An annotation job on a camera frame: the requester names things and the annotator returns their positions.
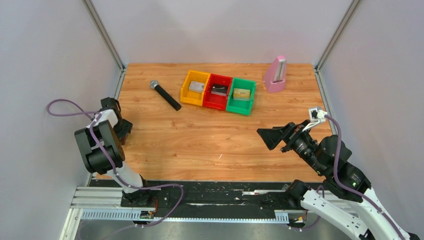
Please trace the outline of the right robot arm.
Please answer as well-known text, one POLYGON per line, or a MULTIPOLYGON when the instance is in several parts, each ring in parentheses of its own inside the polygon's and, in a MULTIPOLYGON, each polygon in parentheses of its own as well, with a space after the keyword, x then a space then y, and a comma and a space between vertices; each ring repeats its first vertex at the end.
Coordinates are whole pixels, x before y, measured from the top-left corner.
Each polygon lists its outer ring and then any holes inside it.
POLYGON ((323 188, 350 206, 355 215, 329 202, 298 179, 286 190, 286 204, 292 209, 301 207, 316 213, 352 240, 419 239, 417 234, 395 223, 366 175, 349 163, 352 152, 340 134, 327 136, 321 142, 312 139, 310 130, 318 124, 318 120, 305 120, 300 124, 290 122, 280 127, 259 128, 256 132, 269 150, 284 142, 280 151, 294 151, 319 176, 324 176, 323 188))

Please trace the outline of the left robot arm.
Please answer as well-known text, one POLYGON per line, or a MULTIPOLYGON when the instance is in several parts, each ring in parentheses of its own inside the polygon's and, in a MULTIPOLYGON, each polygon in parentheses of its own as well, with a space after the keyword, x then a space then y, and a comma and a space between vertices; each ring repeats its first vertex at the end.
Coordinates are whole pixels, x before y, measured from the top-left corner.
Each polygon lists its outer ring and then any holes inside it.
POLYGON ((125 163, 125 145, 133 124, 124 119, 117 99, 106 97, 100 101, 89 125, 74 133, 85 168, 90 173, 106 175, 122 187, 122 195, 131 203, 149 206, 153 193, 145 188, 146 181, 125 163))

